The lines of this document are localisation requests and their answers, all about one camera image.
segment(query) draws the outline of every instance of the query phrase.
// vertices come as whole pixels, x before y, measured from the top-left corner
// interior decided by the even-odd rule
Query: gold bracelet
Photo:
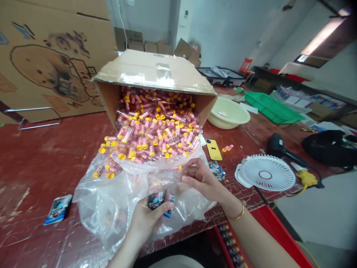
[[[236,217],[236,218],[231,218],[231,217],[229,217],[229,216],[226,215],[226,217],[227,217],[229,220],[237,220],[237,219],[239,219],[240,217],[243,216],[243,214],[244,214],[244,204],[243,204],[243,201],[242,201],[242,200],[239,199],[239,201],[242,203],[242,206],[243,206],[242,213],[239,214],[238,217]]]

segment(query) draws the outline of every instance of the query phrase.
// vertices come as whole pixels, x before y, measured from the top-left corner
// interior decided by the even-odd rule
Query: red worktable surface
[[[225,186],[242,199],[249,210],[264,205],[253,188],[242,187],[234,178],[237,164],[245,156],[262,153],[267,139],[275,132],[282,135],[286,148],[311,162],[325,178],[340,172],[313,161],[300,142],[308,133],[301,125],[279,126],[262,114],[233,130],[221,130],[210,123],[204,137],[218,146],[234,144],[222,154],[226,172]],[[76,204],[58,224],[43,226],[53,199],[74,190],[94,158],[104,136],[114,130],[106,113],[65,118],[61,125],[19,131],[16,125],[0,128],[0,264],[2,267],[104,267],[106,255],[98,238],[81,224]],[[262,191],[269,202],[294,192]],[[146,245],[141,256],[174,244],[226,221],[218,205],[179,232]]]

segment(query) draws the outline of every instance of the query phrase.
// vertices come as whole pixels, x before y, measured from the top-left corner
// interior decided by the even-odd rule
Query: yellow phone case
[[[212,160],[222,160],[221,153],[215,140],[206,140],[209,156]]]

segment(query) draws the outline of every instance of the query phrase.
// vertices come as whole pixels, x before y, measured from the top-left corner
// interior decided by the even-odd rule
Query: forearm
[[[241,202],[232,194],[226,196],[221,206],[226,215],[233,218],[243,210]],[[299,267],[247,209],[242,217],[229,223],[254,267]]]
[[[107,268],[131,268],[138,257],[140,247],[135,245],[133,239],[128,234],[123,242],[123,245],[115,253],[114,257],[109,262]]]

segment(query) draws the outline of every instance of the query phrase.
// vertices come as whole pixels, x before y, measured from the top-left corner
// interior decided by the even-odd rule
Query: white desk fan
[[[295,174],[290,167],[283,160],[265,154],[243,159],[237,166],[235,178],[247,188],[255,185],[274,192],[288,190],[295,184]]]

